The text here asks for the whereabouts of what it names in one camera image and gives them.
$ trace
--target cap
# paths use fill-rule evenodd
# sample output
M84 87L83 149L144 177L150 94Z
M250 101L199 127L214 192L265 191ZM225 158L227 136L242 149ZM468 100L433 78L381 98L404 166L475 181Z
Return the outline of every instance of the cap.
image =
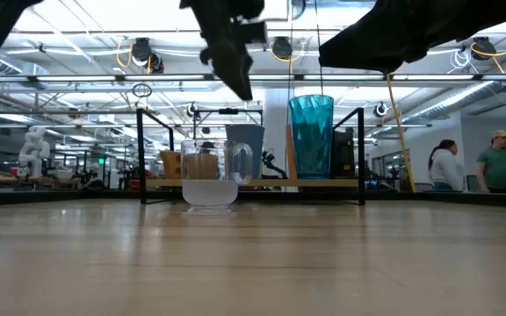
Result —
M491 138L493 139L493 138L497 138L497 137L506 137L506 131L503 131L503 130L496 131L493 133Z

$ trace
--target gray cup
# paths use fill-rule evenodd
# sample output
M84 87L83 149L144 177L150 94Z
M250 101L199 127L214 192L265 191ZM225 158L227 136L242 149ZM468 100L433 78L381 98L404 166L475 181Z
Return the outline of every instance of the gray cup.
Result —
M264 127L252 124L228 125L226 126L226 135L228 140L247 144L251 147L253 150L251 177L253 179L260 179Z

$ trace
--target glass mug handle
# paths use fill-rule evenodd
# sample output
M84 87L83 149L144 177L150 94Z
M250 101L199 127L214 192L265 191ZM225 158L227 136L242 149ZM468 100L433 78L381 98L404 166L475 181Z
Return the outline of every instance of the glass mug handle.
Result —
M245 152L245 160L240 157L241 151ZM238 159L238 168L234 172L234 179L238 184L247 184L251 181L253 167L253 149L247 144L237 143L234 147L234 157ZM244 165L245 175L242 176L242 165Z

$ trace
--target person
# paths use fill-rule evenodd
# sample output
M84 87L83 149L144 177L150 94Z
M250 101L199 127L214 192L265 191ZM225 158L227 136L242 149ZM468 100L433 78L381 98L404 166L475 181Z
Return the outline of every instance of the person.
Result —
M506 194L506 132L496 131L491 147L480 154L476 171L482 193Z
M454 140L443 140L429 157L429 175L435 190L464 190L464 168L458 163Z

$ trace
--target table surface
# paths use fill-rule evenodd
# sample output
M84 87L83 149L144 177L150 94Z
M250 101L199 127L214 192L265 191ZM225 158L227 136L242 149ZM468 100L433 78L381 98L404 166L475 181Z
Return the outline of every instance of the table surface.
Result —
M506 315L506 209L0 206L0 315Z

